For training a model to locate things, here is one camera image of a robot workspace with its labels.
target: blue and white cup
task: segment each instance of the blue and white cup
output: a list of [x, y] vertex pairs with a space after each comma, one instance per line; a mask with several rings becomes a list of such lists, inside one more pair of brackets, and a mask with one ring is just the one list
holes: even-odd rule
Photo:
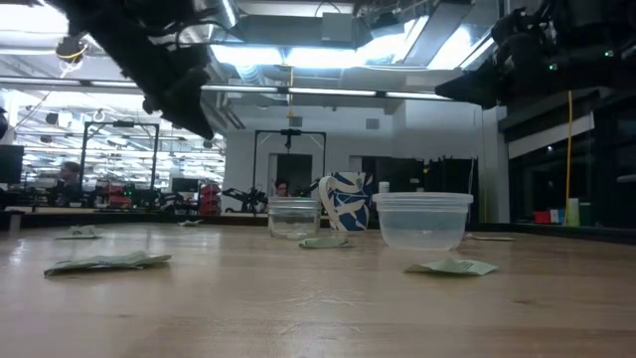
[[372, 184], [373, 175], [368, 173], [338, 172], [320, 179], [318, 193], [331, 229], [342, 232], [367, 229]]

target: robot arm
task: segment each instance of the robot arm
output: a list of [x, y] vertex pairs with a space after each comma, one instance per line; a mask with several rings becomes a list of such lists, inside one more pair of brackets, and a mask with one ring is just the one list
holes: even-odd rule
[[[145, 111], [161, 110], [164, 118], [206, 139], [214, 136], [200, 105], [201, 86], [209, 80], [208, 47], [180, 46], [178, 40], [166, 39], [179, 39], [193, 25], [222, 26], [211, 20], [219, 8], [202, 8], [204, 3], [195, 0], [45, 1], [69, 19], [65, 40], [90, 34], [121, 73], [135, 81], [145, 95]], [[36, 0], [0, 4], [41, 5]]]
[[497, 50], [439, 95], [490, 108], [520, 96], [593, 87], [636, 87], [636, 1], [544, 0], [517, 9], [491, 31]]

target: workbench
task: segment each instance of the workbench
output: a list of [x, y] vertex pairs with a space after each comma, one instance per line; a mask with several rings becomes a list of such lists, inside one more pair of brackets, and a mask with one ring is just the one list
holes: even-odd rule
[[[632, 246], [465, 240], [458, 255], [499, 270], [449, 277], [404, 273], [440, 254], [390, 249], [377, 231], [302, 250], [264, 227], [99, 227], [95, 241], [0, 234], [1, 357], [636, 355]], [[137, 250], [173, 259], [43, 277], [58, 261]]]

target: computer monitor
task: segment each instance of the computer monitor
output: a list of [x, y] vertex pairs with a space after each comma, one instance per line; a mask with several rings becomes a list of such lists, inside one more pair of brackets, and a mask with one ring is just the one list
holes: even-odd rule
[[173, 193], [196, 193], [199, 191], [199, 179], [173, 178]]
[[0, 145], [0, 183], [19, 184], [22, 178], [22, 157], [24, 146]]

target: doorway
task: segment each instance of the doorway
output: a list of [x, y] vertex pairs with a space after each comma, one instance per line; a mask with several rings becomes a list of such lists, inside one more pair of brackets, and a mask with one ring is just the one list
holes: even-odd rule
[[290, 195], [294, 195], [294, 193], [308, 187], [311, 184], [312, 155], [273, 154], [270, 157], [270, 160], [272, 159], [276, 163], [276, 175], [271, 178], [272, 192], [270, 195], [274, 195], [275, 193], [273, 182], [275, 182], [277, 178], [286, 179], [289, 182]]

